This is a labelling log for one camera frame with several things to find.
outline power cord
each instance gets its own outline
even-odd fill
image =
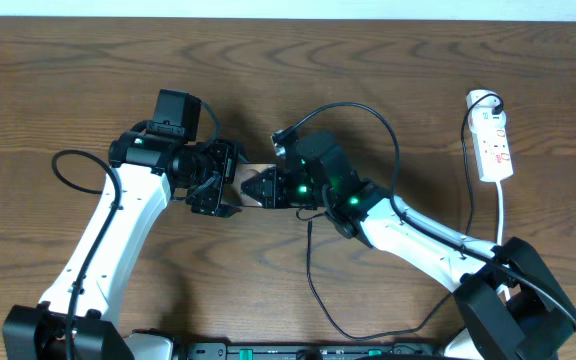
[[[471,214],[470,214],[470,220],[469,220],[469,226],[467,228],[467,230],[469,230],[470,228],[470,224],[472,223],[472,217],[473,217],[473,213],[474,213],[474,196],[473,196],[473,192],[472,192],[472,184],[470,183],[470,175],[468,172],[468,158],[466,155],[466,143],[464,141],[464,128],[466,125],[466,122],[468,121],[468,115],[470,114],[470,111],[472,111],[472,109],[483,99],[489,97],[489,96],[495,96],[499,99],[500,104],[495,106],[495,108],[493,109],[493,114],[500,114],[503,111],[503,99],[501,99],[501,97],[499,97],[496,94],[487,94],[483,97],[481,97],[479,100],[477,100],[475,103],[472,104],[472,106],[470,106],[468,108],[468,111],[466,112],[466,115],[464,116],[464,122],[462,124],[461,127],[461,144],[462,144],[462,148],[463,148],[463,152],[464,152],[464,163],[466,165],[466,180],[468,181],[468,185],[469,185],[469,192],[470,192],[470,196],[471,196]],[[445,239],[442,238],[441,236],[436,235],[435,233],[426,230],[424,227],[420,226],[419,224],[415,223],[412,219],[410,219],[406,213],[400,211],[396,204],[395,204],[395,200],[394,200],[394,196],[395,196],[395,186],[397,183],[397,177],[399,175],[399,170],[400,170],[400,153],[399,153],[399,143],[397,142],[397,137],[395,136],[394,131],[392,130],[392,128],[390,127],[390,125],[388,124],[388,122],[386,121],[386,119],[384,119],[383,116],[381,116],[381,114],[379,114],[377,111],[373,110],[372,108],[363,105],[363,104],[359,104],[359,103],[354,103],[354,102],[339,102],[339,103],[333,103],[333,104],[328,104],[328,105],[324,105],[322,107],[320,107],[319,109],[313,111],[312,113],[308,114],[305,118],[303,118],[299,123],[297,123],[295,126],[288,128],[286,131],[284,131],[282,134],[280,134],[282,137],[290,134],[291,132],[295,131],[297,128],[301,127],[304,123],[306,123],[308,120],[310,120],[313,116],[321,113],[322,111],[325,111],[327,109],[330,108],[334,108],[334,107],[340,107],[340,106],[349,106],[349,107],[357,107],[360,109],[364,109],[368,112],[370,112],[371,114],[373,114],[375,117],[377,117],[377,119],[379,119],[379,121],[381,121],[381,123],[386,127],[386,129],[388,130],[388,133],[390,134],[390,137],[392,139],[393,145],[395,146],[395,165],[393,167],[393,176],[392,176],[392,181],[390,184],[390,206],[392,207],[393,211],[397,214],[397,216],[399,216],[399,218],[401,219],[401,221],[407,223],[408,225],[410,225],[410,227],[412,227],[413,229],[419,231],[420,233],[428,236],[429,238],[445,245],[448,246],[449,248],[455,250],[455,251],[459,251],[462,255],[467,255],[470,256],[476,260],[479,260],[483,263],[485,263],[486,265],[494,268],[495,270],[504,273],[506,276],[508,276],[511,279],[514,279],[516,281],[518,281],[519,283],[523,284],[524,286],[527,286],[531,289],[533,289],[534,291],[536,291],[537,293],[541,294],[542,297],[546,298],[548,301],[550,301],[552,303],[552,305],[554,305],[557,309],[559,309],[559,311],[562,312],[562,314],[564,314],[564,316],[573,324],[573,326],[576,328],[576,319],[574,316],[572,316],[572,314],[557,300],[555,300],[555,297],[553,295],[551,295],[552,293],[552,289],[543,289],[537,285],[535,285],[532,281],[530,281],[528,278],[526,278],[525,276],[517,273],[516,271],[509,269],[499,263],[497,263],[496,260],[494,259],[490,259],[484,255],[481,255],[473,250],[468,249],[464,244],[455,244],[453,243],[451,240],[449,239]],[[309,244],[310,244],[310,237],[312,233],[312,224],[310,223],[308,226],[308,238],[309,238]],[[310,264],[310,250],[307,253],[307,257],[306,257],[306,262],[307,262],[307,275],[308,275],[308,282],[309,285],[311,286],[311,290],[313,290],[313,295],[315,295],[315,299],[319,302],[319,305],[322,307],[322,310],[324,310],[324,313],[326,314],[326,317],[328,318],[328,320],[331,322],[331,324],[344,336],[348,337],[347,333],[342,332],[341,328],[339,326],[337,326],[336,323],[334,323],[334,321],[332,320],[332,318],[330,317],[330,315],[328,314],[328,312],[325,310],[325,307],[323,306],[323,303],[321,302],[321,299],[319,299],[319,296],[316,294],[316,291],[314,290],[314,286],[312,285],[312,280],[310,277],[310,271],[309,271],[309,264]]]
[[[501,188],[501,181],[495,181],[495,185],[497,185],[497,205],[499,209],[499,219],[497,221],[497,245],[503,246],[503,234],[504,234],[504,193]],[[508,287],[504,286],[504,297],[506,301],[510,300],[510,290]]]
[[[101,226],[101,229],[97,234],[97,238],[95,238],[95,241],[92,243],[92,246],[90,247],[90,250],[86,255],[86,258],[81,264],[81,268],[79,269],[79,273],[77,274],[77,279],[72,284],[72,293],[70,295],[70,302],[68,303],[68,313],[66,314],[64,339],[66,340],[66,358],[68,360],[74,360],[75,344],[72,338],[72,331],[75,317],[75,308],[77,307],[77,298],[79,297],[79,293],[82,290],[81,285],[83,283],[84,277],[86,276],[86,271],[88,271],[88,266],[90,266],[90,262],[95,256],[95,252],[97,251],[99,244],[101,244],[101,241],[103,240],[104,235],[106,234],[106,231],[108,230],[108,227],[110,226],[112,219],[115,217],[115,213],[119,209],[119,203],[121,201],[121,186],[119,184],[119,180],[117,179],[117,175],[115,175],[112,169],[108,165],[106,165],[106,163],[104,163],[103,160],[99,159],[95,155],[80,150],[63,150],[56,153],[52,157],[52,172],[59,180],[61,180],[61,182],[63,182],[67,186],[78,191],[83,191],[88,194],[98,194],[98,195],[102,194],[102,191],[100,190],[86,189],[79,185],[73,184],[72,182],[68,181],[61,175],[61,173],[59,172],[59,168],[57,167],[57,161],[59,160],[59,158],[65,155],[83,156],[97,163],[97,165],[99,165],[106,172],[106,174],[110,178],[110,181],[112,181],[112,185],[115,189],[115,197],[113,199],[113,202],[110,204],[110,211],[108,212],[108,216],[106,216],[106,220]]]
[[[468,216],[468,224],[466,225],[466,231],[464,234],[468,235],[470,233],[470,228],[472,226],[472,220],[475,217],[475,194],[472,190],[472,182],[470,181],[470,170],[468,170],[468,154],[466,153],[466,140],[464,138],[464,130],[466,129],[466,123],[468,122],[468,115],[472,109],[475,108],[480,102],[488,97],[496,97],[499,99],[499,105],[495,106],[492,110],[494,115],[501,114],[504,111],[504,100],[497,94],[486,94],[482,96],[479,100],[475,101],[468,110],[466,111],[466,115],[464,115],[464,121],[461,123],[461,150],[464,153],[464,171],[466,172],[466,184],[468,185],[468,196],[470,197],[470,216]]]
[[[335,322],[335,320],[333,320],[332,316],[330,316],[330,313],[328,312],[328,310],[326,309],[326,306],[324,305],[324,302],[321,300],[321,298],[319,297],[319,294],[317,293],[317,289],[315,289],[315,285],[312,282],[312,275],[310,273],[310,255],[312,253],[312,220],[314,218],[323,216],[323,213],[319,213],[316,214],[314,216],[311,216],[307,219],[302,219],[299,216],[299,211],[297,210],[297,218],[299,220],[302,221],[308,221],[308,248],[306,251],[306,276],[308,277],[308,285],[310,286],[310,290],[312,291],[312,295],[315,297],[315,299],[317,300],[317,302],[319,303],[319,306],[321,307],[321,310],[324,312],[324,315],[326,315],[326,318],[328,318],[328,321],[330,322],[330,324],[337,330],[339,331],[339,333],[341,335],[343,335],[346,339],[349,340],[353,340],[353,341],[367,341],[367,340],[374,340],[374,339],[378,339],[378,338],[382,338],[385,336],[398,336],[398,335],[406,335],[406,334],[412,334],[415,333],[421,329],[423,329],[424,326],[426,326],[426,324],[428,323],[428,321],[430,320],[430,318],[432,318],[433,315],[435,315],[435,313],[439,310],[439,308],[441,308],[441,306],[450,298],[450,296],[452,295],[452,293],[448,293],[446,294],[446,296],[444,296],[438,303],[437,305],[435,305],[435,307],[430,310],[430,312],[428,313],[428,315],[426,315],[426,318],[421,322],[421,324],[419,324],[419,326],[411,328],[411,329],[405,329],[405,330],[395,330],[395,331],[388,331],[388,332],[383,332],[383,333],[378,333],[378,334],[373,334],[373,335],[368,335],[368,336],[354,336],[354,335],[350,335],[347,332],[345,332],[339,325],[337,325],[337,323]]]

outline black camera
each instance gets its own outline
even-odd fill
[[[201,108],[215,121],[215,132],[206,142],[195,141]],[[230,217],[237,208],[221,204],[224,185],[232,184],[239,158],[238,143],[217,139],[219,122],[207,104],[190,94],[159,91],[152,120],[142,121],[123,133],[108,150],[110,165],[148,166],[167,176],[174,194],[187,189],[183,200],[198,214]]]

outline green connector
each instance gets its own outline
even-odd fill
[[[240,350],[239,360],[252,360],[252,350]]]

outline white power strip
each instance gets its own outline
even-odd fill
[[[487,94],[495,94],[489,90],[473,90],[466,96],[468,108]],[[498,182],[513,174],[510,149],[506,137],[506,113],[493,114],[499,99],[489,96],[470,111],[468,126],[477,158],[479,179],[485,182]]]

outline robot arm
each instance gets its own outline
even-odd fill
[[[457,245],[467,242],[470,249],[476,249],[489,258],[494,256],[494,243],[467,237],[441,225],[409,208],[400,197],[395,197],[395,203],[406,209],[407,215],[417,223],[423,223],[426,229],[443,233]],[[393,212],[387,199],[368,210],[360,227],[370,245],[408,261],[451,292],[461,285],[464,274],[474,274],[484,266],[483,262],[463,256],[412,228]]]
[[[168,177],[153,174],[149,167],[124,164],[115,173],[123,191],[120,207],[86,272],[75,316],[85,317],[88,311],[96,311],[100,319],[119,328],[119,311],[128,279],[152,224],[170,201],[171,190]],[[113,200],[113,184],[107,178],[99,205],[75,252],[39,300],[39,303],[48,304],[48,310],[61,314],[68,312],[72,283]]]

